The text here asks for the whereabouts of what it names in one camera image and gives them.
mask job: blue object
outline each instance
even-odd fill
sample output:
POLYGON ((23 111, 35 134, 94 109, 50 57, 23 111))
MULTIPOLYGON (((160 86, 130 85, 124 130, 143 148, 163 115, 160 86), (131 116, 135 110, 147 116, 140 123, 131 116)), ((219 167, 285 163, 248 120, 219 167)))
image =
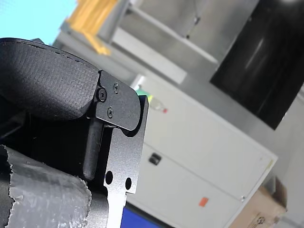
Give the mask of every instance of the blue object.
POLYGON ((0 38, 40 38, 53 44, 76 0, 0 0, 0 38))
POLYGON ((124 208, 121 228, 159 228, 159 226, 124 208))

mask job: black fabric padding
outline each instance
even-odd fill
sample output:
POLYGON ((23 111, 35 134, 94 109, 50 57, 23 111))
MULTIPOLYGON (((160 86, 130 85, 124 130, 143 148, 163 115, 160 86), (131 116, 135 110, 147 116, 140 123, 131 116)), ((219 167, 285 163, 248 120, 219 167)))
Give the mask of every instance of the black fabric padding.
POLYGON ((65 51, 34 41, 0 39, 0 95, 35 116, 83 116, 98 77, 95 66, 65 51))

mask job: white cabinet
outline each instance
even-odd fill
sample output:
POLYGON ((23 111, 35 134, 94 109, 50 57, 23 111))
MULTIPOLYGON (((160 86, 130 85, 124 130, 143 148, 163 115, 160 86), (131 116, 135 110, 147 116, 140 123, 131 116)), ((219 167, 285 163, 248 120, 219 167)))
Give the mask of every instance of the white cabinet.
POLYGON ((168 111, 150 105, 137 192, 128 200, 173 227, 228 228, 277 157, 164 80, 139 81, 168 111), (157 166, 148 162, 153 152, 162 156, 157 166))
POLYGON ((248 196, 276 156, 160 78, 142 90, 168 109, 149 109, 145 142, 236 199, 248 196))
POLYGON ((151 164, 148 160, 154 152, 144 144, 136 194, 128 195, 128 201, 140 208, 146 206, 146 211, 171 226, 224 227, 241 206, 241 201, 158 152, 162 156, 160 163, 151 164), (205 207, 199 206, 203 197, 209 199, 205 207))

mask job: black screen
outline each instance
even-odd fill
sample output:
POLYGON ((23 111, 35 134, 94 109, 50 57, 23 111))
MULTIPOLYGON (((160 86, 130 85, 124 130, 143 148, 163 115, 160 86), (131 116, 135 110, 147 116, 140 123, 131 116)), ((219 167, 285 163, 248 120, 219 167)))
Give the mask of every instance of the black screen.
POLYGON ((302 0, 261 0, 211 79, 273 129, 303 81, 302 0))

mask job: mounting hole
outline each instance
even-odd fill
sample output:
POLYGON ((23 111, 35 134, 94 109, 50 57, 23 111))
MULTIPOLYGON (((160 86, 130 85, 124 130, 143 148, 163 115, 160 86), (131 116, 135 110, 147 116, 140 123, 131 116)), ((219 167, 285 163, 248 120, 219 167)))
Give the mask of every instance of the mounting hole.
POLYGON ((129 190, 131 188, 131 185, 132 185, 132 181, 131 181, 131 178, 128 177, 126 180, 125 180, 125 188, 127 190, 129 190))
POLYGON ((113 173, 111 171, 108 171, 105 175, 105 182, 107 184, 111 184, 113 181, 113 173))

